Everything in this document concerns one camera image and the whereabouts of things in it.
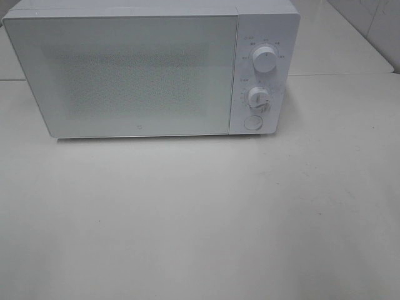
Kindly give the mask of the round white door button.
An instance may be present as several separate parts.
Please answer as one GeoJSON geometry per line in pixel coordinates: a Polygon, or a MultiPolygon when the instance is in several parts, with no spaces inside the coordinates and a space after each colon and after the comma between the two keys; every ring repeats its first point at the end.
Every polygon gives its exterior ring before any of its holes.
{"type": "Polygon", "coordinates": [[[259,130],[263,126],[263,119],[260,116],[249,116],[244,120],[244,127],[247,130],[259,130]]]}

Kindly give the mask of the white timer knob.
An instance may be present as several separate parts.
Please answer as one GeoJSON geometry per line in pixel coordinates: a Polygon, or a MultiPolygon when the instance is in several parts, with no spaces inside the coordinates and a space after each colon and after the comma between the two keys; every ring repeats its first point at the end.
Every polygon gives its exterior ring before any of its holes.
{"type": "Polygon", "coordinates": [[[251,109],[263,109],[269,105],[271,95],[264,87],[253,87],[248,91],[247,101],[251,109]]]}

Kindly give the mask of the white microwave door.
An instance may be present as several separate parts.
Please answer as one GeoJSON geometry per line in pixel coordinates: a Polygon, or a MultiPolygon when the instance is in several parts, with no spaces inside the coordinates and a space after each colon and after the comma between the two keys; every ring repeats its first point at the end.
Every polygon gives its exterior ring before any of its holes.
{"type": "Polygon", "coordinates": [[[226,134],[237,19],[8,19],[55,138],[226,134]]]}

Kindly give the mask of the upper white power knob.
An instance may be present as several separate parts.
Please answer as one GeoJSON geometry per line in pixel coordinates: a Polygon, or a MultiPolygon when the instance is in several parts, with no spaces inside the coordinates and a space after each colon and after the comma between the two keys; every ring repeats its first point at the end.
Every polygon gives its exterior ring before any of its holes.
{"type": "Polygon", "coordinates": [[[260,46],[252,54],[252,62],[259,73],[268,73],[276,67],[278,55],[271,46],[260,46]]]}

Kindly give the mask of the white microwave oven body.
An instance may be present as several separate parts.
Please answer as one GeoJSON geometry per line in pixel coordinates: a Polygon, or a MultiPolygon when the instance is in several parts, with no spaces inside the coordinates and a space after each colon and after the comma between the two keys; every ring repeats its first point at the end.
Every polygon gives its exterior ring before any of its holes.
{"type": "Polygon", "coordinates": [[[2,24],[6,31],[8,19],[201,16],[237,19],[229,131],[181,136],[274,133],[300,22],[300,14],[290,1],[20,1],[6,13],[2,24]],[[268,73],[257,72],[253,66],[253,52],[260,46],[271,46],[277,52],[276,67],[268,73]],[[248,91],[254,87],[266,88],[271,95],[269,105],[263,109],[249,107],[248,91]],[[262,128],[247,130],[244,120],[249,116],[262,117],[262,128]]]}

